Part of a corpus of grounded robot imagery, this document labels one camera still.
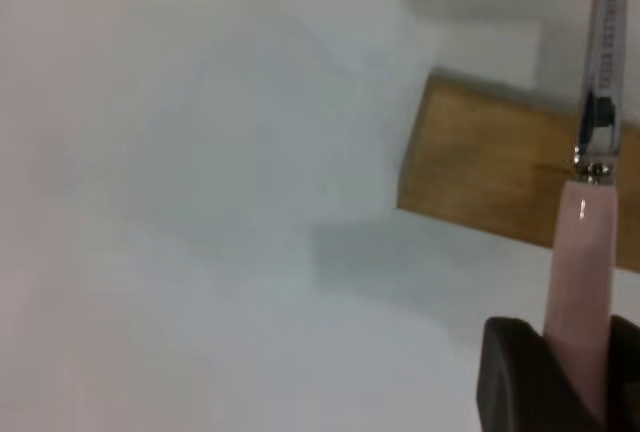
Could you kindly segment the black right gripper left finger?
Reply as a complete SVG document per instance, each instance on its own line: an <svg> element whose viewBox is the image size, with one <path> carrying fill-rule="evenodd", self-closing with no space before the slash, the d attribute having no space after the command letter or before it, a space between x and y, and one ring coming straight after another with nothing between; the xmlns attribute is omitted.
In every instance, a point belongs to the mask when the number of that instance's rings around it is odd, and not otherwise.
<svg viewBox="0 0 640 432"><path fill-rule="evenodd" d="M601 431L545 340L515 318L485 322L476 403L484 432Z"/></svg>

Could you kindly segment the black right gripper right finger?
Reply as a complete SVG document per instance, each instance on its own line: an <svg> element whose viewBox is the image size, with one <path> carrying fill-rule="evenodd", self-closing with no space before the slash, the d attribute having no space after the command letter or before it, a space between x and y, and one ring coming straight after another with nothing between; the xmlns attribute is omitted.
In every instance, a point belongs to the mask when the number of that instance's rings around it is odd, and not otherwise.
<svg viewBox="0 0 640 432"><path fill-rule="evenodd" d="M608 362L608 431L639 430L639 327L614 315Z"/></svg>

